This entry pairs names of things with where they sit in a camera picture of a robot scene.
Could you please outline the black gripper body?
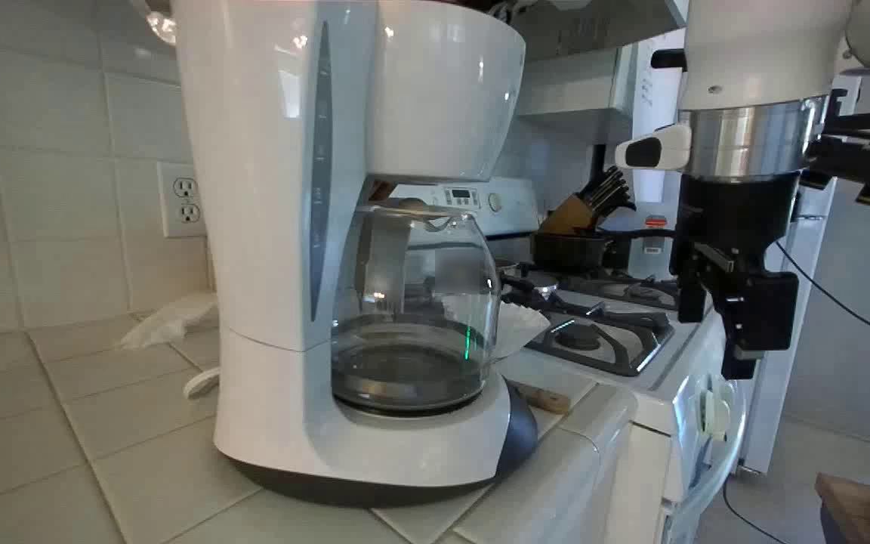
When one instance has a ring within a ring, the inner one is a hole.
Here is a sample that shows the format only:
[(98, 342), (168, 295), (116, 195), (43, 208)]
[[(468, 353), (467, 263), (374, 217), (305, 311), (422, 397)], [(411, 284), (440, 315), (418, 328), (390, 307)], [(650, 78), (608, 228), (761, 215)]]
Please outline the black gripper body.
[(787, 231), (795, 178), (682, 178), (671, 272), (678, 316), (699, 322), (704, 298), (722, 316), (722, 374), (748, 381), (764, 349), (791, 344), (799, 276), (771, 272), (764, 254)]

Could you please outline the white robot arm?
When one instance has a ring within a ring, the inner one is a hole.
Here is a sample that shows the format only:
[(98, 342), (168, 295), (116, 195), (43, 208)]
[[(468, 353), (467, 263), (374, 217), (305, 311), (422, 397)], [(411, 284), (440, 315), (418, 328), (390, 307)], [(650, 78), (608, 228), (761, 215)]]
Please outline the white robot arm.
[(870, 204), (870, 113), (847, 113), (833, 84), (870, 73), (870, 0), (693, 0), (685, 42), (654, 63), (681, 76), (681, 118), (616, 162), (681, 178), (678, 316), (718, 315), (722, 370), (751, 378), (791, 344), (799, 278), (764, 254), (795, 189), (848, 178)]

